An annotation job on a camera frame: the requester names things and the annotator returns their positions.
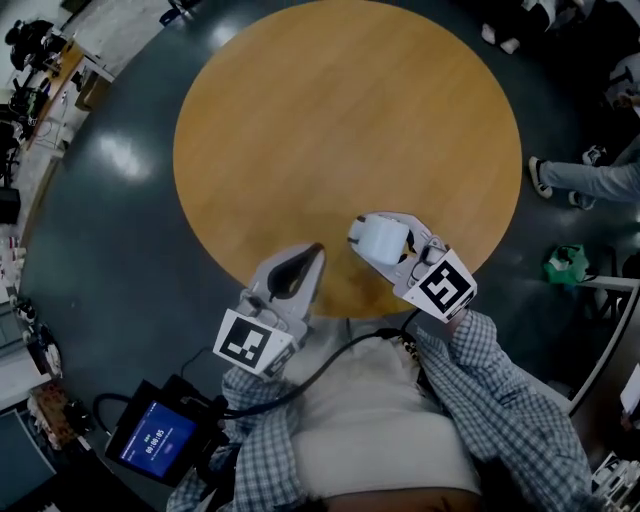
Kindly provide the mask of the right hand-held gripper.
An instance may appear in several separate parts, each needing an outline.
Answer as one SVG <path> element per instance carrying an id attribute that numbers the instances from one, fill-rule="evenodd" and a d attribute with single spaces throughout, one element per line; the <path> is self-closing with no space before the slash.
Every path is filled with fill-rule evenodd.
<path id="1" fill-rule="evenodd" d="M 359 216 L 347 241 L 393 285 L 396 297 L 443 323 L 450 323 L 476 296 L 477 283 L 455 251 L 411 214 L 372 211 Z"/>

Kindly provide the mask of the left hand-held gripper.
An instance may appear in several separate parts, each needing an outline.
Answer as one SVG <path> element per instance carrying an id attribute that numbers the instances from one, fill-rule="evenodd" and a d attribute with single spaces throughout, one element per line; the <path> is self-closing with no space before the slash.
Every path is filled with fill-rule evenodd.
<path id="1" fill-rule="evenodd" d="M 275 378 L 310 333 L 309 313 L 326 263 L 320 243 L 261 262 L 236 308 L 225 312 L 213 353 L 260 378 Z"/>

